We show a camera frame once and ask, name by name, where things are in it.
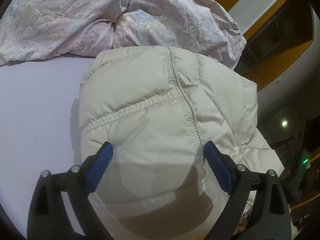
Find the beige puffer jacket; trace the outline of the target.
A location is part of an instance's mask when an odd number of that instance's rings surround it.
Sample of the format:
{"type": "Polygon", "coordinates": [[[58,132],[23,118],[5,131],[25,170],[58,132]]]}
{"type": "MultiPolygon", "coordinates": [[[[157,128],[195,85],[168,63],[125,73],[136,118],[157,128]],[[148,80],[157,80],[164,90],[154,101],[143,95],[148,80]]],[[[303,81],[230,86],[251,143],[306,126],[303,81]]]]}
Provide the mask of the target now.
{"type": "Polygon", "coordinates": [[[210,57],[175,47],[101,52],[79,92],[81,157],[105,142],[113,157],[93,205],[115,239],[195,239],[223,211],[203,147],[237,164],[284,167],[257,128],[257,86],[210,57]]]}

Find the pink patterned duvet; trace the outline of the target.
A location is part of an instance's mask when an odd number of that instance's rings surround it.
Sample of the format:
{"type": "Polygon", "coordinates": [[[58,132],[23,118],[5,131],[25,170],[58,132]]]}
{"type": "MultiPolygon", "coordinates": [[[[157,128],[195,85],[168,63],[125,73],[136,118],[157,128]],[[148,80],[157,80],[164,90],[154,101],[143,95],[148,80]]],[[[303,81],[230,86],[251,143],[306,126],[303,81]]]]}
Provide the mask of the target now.
{"type": "Polygon", "coordinates": [[[235,68],[246,45],[214,0],[12,0],[1,18],[1,64],[130,46],[173,46],[235,68]]]}

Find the wooden wall shelf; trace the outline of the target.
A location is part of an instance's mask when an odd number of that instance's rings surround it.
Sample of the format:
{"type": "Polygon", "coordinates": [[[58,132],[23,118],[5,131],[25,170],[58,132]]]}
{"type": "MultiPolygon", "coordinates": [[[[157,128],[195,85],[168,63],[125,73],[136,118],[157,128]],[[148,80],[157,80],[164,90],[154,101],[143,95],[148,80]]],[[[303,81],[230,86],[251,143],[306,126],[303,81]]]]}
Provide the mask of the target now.
{"type": "Polygon", "coordinates": [[[238,23],[247,44],[236,71],[262,90],[312,44],[311,0],[215,0],[238,23]]]}

